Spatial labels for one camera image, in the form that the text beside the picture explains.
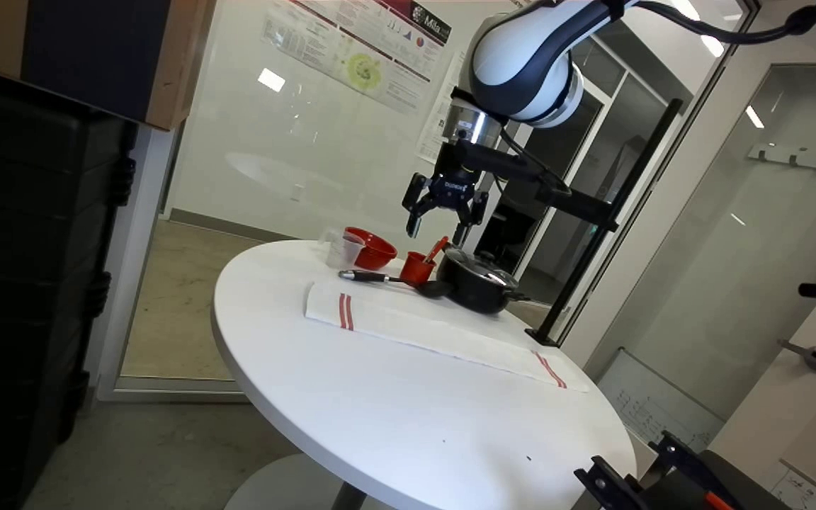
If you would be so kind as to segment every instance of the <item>white round table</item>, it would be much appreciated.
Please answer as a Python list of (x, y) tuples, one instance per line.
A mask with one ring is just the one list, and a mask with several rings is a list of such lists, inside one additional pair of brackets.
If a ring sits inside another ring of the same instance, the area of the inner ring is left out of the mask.
[[(564, 355), (550, 359), (567, 387), (534, 385), (310, 321), (307, 292), (330, 275), (313, 241), (241, 251), (217, 284), (217, 325), (241, 390), (339, 478), (391, 508), (561, 510), (585, 492), (575, 470), (594, 457), (635, 474), (623, 423)], [(543, 349), (509, 311), (469, 311), (450, 328)]]

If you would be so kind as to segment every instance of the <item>table base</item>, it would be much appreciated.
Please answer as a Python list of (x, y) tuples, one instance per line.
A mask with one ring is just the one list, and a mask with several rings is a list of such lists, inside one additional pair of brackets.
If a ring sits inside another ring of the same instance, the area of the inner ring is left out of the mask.
[[(228, 501), (228, 510), (333, 510), (334, 504), (348, 501), (361, 504), (361, 492), (343, 485), (339, 475), (323, 470), (305, 453), (283, 457), (258, 474), (252, 474)], [(361, 510), (388, 510), (384, 501), (367, 496)]]

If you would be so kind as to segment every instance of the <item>floor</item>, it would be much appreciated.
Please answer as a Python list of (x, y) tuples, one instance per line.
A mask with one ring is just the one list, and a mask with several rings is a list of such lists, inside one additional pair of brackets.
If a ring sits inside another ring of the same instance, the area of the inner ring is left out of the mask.
[(238, 251), (276, 241), (193, 222), (159, 222), (123, 377), (232, 380), (214, 338), (214, 287)]
[(222, 510), (252, 470), (289, 453), (252, 406), (93, 402), (27, 510)]

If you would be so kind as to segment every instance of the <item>black cabinet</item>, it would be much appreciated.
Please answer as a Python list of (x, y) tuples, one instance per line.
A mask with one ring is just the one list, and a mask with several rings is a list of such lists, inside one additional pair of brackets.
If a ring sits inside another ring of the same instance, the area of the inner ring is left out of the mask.
[(0, 79), (0, 508), (71, 433), (133, 124)]

